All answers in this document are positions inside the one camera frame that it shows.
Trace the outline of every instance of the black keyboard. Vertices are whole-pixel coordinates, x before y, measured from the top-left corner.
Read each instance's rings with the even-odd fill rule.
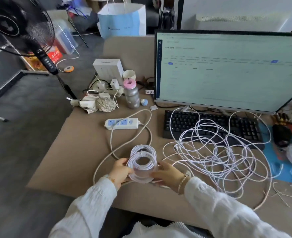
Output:
[[[213,115],[213,114],[205,114],[200,113],[201,119],[211,119],[214,122],[216,122],[218,125],[224,127],[226,130],[228,130],[228,120],[230,116],[224,116],[224,115]],[[180,138],[180,135],[190,129],[193,128],[196,124],[196,122],[199,120],[199,115],[197,113],[191,113],[191,112],[179,112],[176,111],[172,115],[172,111],[166,110],[165,111],[165,120],[164,120],[164,133],[163,137],[166,139],[173,139],[170,129],[169,129],[169,122],[171,119],[171,131],[174,135],[175,139],[178,140]],[[211,138],[214,134],[211,132],[216,132],[216,128],[213,127],[202,127],[200,128],[202,131],[199,131],[199,135],[207,138]],[[261,132],[259,130],[258,122],[256,119],[249,119],[249,118],[241,118],[232,116],[230,121],[230,132],[232,134],[235,134],[237,136],[240,136],[252,143],[262,143],[263,137],[261,135]],[[225,138],[226,132],[220,131],[218,133],[222,138]],[[192,130],[188,131],[184,137],[191,137]],[[214,142],[220,142],[220,137],[214,137],[212,139]],[[235,140],[232,137],[228,137],[227,141],[229,145],[236,145],[239,144],[237,140]],[[256,146],[263,150],[265,148],[264,144],[256,144]],[[250,145],[249,148],[256,149],[254,145]]]

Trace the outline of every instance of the person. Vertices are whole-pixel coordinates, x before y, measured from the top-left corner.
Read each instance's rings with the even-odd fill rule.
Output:
[[[128,174],[134,171],[125,166],[128,159],[115,162],[108,176],[102,177],[90,187],[85,195],[75,199],[65,217],[51,230],[49,238],[98,237],[106,214]],[[160,169],[151,176],[162,180],[160,185],[184,194],[197,214],[206,222],[215,238],[290,238],[270,224],[259,219],[256,213],[225,193],[217,192],[198,177],[187,177],[172,165],[160,162]],[[136,223],[125,238],[189,238],[203,237],[190,231],[183,223],[176,222],[168,227],[154,225],[145,227]]]

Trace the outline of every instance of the gray water bottle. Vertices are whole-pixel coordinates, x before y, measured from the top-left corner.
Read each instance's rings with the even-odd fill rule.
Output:
[[[136,81],[128,78],[124,80],[123,87],[127,106],[131,109],[138,108],[140,106],[140,99]]]

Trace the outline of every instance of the tape measure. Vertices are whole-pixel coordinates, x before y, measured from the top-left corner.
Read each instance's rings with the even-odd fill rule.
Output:
[[[70,73],[70,72],[72,72],[74,70],[74,67],[73,66],[67,66],[63,71],[65,72],[65,73]]]

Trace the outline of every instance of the black electric fan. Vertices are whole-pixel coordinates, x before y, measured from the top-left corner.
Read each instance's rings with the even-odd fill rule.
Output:
[[[19,56],[36,56],[64,90],[77,99],[47,55],[54,40],[52,21],[38,0],[0,0],[0,49]]]

